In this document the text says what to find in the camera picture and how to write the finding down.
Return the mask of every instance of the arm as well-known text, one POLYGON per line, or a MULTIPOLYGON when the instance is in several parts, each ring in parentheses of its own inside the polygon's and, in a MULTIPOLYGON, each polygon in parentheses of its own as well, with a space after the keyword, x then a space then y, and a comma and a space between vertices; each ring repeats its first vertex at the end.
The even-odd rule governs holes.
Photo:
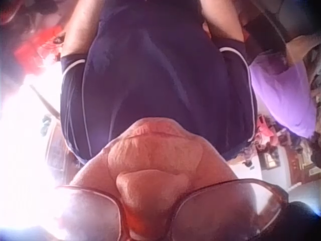
POLYGON ((232 0, 200 0, 212 37, 244 42, 242 27, 232 0))
POLYGON ((105 0, 78 0, 66 29, 61 56, 86 54, 94 40, 105 0))

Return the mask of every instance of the purple fabric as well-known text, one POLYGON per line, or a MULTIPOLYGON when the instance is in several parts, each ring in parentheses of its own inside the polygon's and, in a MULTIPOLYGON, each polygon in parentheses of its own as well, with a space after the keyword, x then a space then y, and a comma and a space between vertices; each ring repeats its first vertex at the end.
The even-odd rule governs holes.
POLYGON ((309 138, 315 130, 316 106, 310 96, 305 65, 299 62, 290 68, 283 66, 284 72, 273 74, 266 66, 280 69, 284 61, 280 56, 274 62, 272 58, 260 55, 250 65, 253 89, 281 125, 309 138))

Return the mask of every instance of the red fabric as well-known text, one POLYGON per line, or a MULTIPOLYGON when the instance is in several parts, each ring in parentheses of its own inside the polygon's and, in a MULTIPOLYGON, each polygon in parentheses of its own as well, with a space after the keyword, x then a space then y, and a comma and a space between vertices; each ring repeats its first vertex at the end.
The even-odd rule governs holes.
POLYGON ((27 74, 39 75, 44 71, 42 67, 44 59, 51 53, 55 55, 58 53, 58 47, 48 42, 61 31, 61 26, 45 29, 24 42, 15 51, 15 57, 27 74))

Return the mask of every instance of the wooden furniture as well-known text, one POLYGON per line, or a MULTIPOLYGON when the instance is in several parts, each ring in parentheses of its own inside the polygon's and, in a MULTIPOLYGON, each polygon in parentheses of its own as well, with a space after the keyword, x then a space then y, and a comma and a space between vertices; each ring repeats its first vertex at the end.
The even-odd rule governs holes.
POLYGON ((81 166, 77 158, 67 148, 62 134, 61 124, 52 118, 48 130, 49 140, 46 150, 46 162, 56 185, 66 185, 73 179, 81 166))

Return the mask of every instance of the man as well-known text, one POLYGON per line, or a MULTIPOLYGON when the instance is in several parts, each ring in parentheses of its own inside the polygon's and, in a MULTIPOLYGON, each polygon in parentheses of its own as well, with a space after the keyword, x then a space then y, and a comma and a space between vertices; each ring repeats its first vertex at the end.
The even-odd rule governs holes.
POLYGON ((252 141, 256 100, 230 0, 79 0, 68 26, 61 121, 83 163, 147 117, 177 121, 227 160, 252 141))
POLYGON ((286 194, 236 181, 219 154, 234 156, 255 131, 231 2, 200 1, 213 42, 193 1, 95 3, 79 1, 62 58, 64 135, 90 161, 74 187, 57 189, 46 229, 61 240, 110 241, 248 240, 264 231, 286 194))

